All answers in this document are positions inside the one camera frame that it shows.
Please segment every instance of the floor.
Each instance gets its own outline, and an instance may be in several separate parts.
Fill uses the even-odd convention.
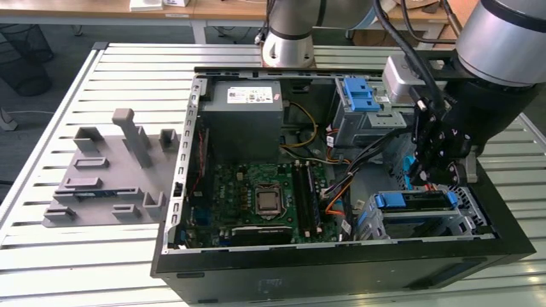
[[[84,26],[84,34],[74,36],[69,26],[41,26],[56,58],[45,64],[53,87],[37,97],[18,97],[12,89],[0,81],[0,106],[8,111],[50,111],[53,112],[69,88],[78,68],[95,42],[127,43],[193,43],[189,27],[152,26]],[[256,28],[235,28],[219,37],[213,28],[207,28],[209,43],[253,43]],[[313,32],[316,45],[351,45],[341,30],[321,29]],[[546,92],[538,97],[526,110],[542,133],[546,132]],[[12,132],[0,131],[0,180],[14,180],[28,155],[48,124],[50,115],[45,113],[16,113],[12,117],[18,128]],[[0,185],[0,201],[9,186]]]

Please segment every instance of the ram slot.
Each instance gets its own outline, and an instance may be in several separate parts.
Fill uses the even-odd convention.
[[[316,196],[313,193],[313,187],[309,183],[308,168],[303,164],[293,164],[292,167],[292,183],[293,183],[293,200],[296,204],[297,213],[297,228],[303,237],[311,237],[316,235],[315,225],[315,210],[313,199]]]

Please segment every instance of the metal table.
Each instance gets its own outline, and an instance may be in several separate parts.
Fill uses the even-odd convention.
[[[316,47],[319,68],[382,68],[390,48]],[[76,146],[77,127],[120,134],[111,111],[135,110],[148,134],[181,130],[195,66],[257,67],[248,45],[112,43],[92,50],[34,151],[0,206],[0,301],[8,306],[183,306],[149,277],[156,224],[44,228],[52,199]],[[544,306],[544,138],[524,116],[495,136],[480,158],[536,254],[487,269],[440,290],[316,297],[273,302],[312,306]]]

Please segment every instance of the wastebasket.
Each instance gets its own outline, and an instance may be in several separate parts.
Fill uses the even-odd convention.
[[[9,42],[0,43],[0,78],[20,96],[40,95],[50,87],[41,64],[24,58]]]
[[[37,24],[0,24],[0,33],[29,61],[45,63],[53,51]]]

